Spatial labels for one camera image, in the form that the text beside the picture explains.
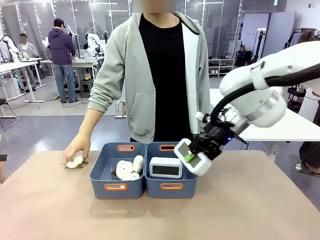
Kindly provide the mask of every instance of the man in purple jacket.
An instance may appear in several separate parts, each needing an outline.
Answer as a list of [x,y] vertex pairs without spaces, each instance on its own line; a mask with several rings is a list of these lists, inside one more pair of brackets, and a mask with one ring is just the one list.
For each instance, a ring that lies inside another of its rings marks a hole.
[[63,31],[66,28],[65,22],[56,18],[53,22],[54,28],[48,34],[48,40],[51,48],[52,67],[56,84],[61,96],[61,103],[66,103],[66,93],[64,86],[64,76],[67,80],[69,103],[78,102],[76,98],[75,77],[72,68],[71,55],[76,55],[75,46],[67,33]]

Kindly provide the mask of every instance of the black display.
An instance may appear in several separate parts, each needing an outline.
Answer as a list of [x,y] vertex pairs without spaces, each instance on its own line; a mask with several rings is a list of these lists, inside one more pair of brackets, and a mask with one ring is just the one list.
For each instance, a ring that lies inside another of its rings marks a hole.
[[163,175],[179,175],[179,167],[177,166],[152,166],[153,174],[163,174]]

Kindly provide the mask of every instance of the white door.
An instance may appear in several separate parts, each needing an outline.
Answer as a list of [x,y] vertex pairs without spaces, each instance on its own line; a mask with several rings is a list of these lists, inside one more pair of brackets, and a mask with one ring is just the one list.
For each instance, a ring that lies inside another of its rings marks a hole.
[[296,11],[274,12],[271,14],[262,56],[275,54],[284,49],[295,25]]

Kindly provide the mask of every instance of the floor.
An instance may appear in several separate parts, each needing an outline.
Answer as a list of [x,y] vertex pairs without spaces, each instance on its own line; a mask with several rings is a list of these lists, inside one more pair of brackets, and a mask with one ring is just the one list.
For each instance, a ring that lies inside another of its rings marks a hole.
[[[210,87],[217,88],[220,80],[212,78]],[[3,119],[9,124],[12,119]],[[64,150],[77,134],[83,116],[22,116],[20,122],[6,132],[0,129],[2,141],[0,154],[8,153],[4,170],[11,175],[34,152]],[[101,150],[105,143],[128,142],[130,133],[126,119],[103,116],[91,136],[91,150]],[[309,200],[320,210],[320,177],[292,171],[299,160],[301,142],[281,143],[275,163],[300,188]],[[241,143],[232,140],[225,150],[239,150]],[[261,150],[269,153],[268,143],[251,142],[249,150]]]
[[[41,83],[46,86],[38,88],[34,92],[34,97],[36,100],[45,100],[44,103],[25,103],[24,100],[30,100],[30,93],[19,97],[15,100],[9,101],[10,107],[14,109],[14,112],[18,116],[84,116],[86,114],[86,109],[88,106],[88,98],[82,98],[82,103],[66,103],[61,104],[60,98],[53,100],[57,96],[57,91],[55,87],[55,80],[53,77],[46,77],[41,80]],[[10,97],[13,97],[12,90],[9,82],[5,82],[3,86],[0,87],[0,98],[4,98],[3,88],[5,87],[7,94]],[[105,113],[105,115],[120,115],[121,111],[121,101],[125,99],[125,94],[122,94],[122,97],[115,101]],[[120,104],[120,111],[115,104]],[[12,115],[9,110],[4,109],[6,115]]]

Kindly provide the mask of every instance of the man's right hand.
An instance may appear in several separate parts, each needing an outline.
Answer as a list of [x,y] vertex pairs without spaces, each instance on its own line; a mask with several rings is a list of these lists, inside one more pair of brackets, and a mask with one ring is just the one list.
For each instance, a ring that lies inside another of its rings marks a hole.
[[73,162],[74,156],[79,151],[83,151],[82,157],[86,159],[89,155],[90,145],[90,135],[79,132],[64,150],[64,165],[66,166],[68,162]]

